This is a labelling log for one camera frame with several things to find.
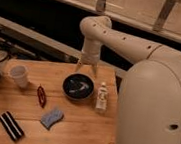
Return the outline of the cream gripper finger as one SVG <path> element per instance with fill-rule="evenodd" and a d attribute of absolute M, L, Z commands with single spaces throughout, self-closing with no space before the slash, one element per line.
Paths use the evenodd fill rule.
<path fill-rule="evenodd" d="M 81 62 L 77 63 L 77 66 L 75 67 L 75 72 L 78 73 L 80 68 L 82 68 Z"/>
<path fill-rule="evenodd" d="M 94 77 L 97 76 L 97 69 L 98 69 L 98 66 L 97 66 L 97 65 L 92 65 L 92 72 L 93 72 L 93 74 L 95 75 Z"/>

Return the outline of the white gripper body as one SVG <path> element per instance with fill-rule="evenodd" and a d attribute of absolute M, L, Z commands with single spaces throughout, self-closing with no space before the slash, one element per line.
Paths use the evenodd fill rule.
<path fill-rule="evenodd" d="M 80 62 L 84 64 L 96 65 L 100 60 L 101 48 L 102 44 L 100 41 L 85 38 Z"/>

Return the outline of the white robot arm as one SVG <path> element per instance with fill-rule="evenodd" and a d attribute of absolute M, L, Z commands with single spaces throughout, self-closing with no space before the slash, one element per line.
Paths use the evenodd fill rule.
<path fill-rule="evenodd" d="M 181 52 L 115 31 L 108 16 L 79 26 L 80 65 L 96 68 L 103 45 L 132 63 L 120 85 L 116 144 L 181 144 Z"/>

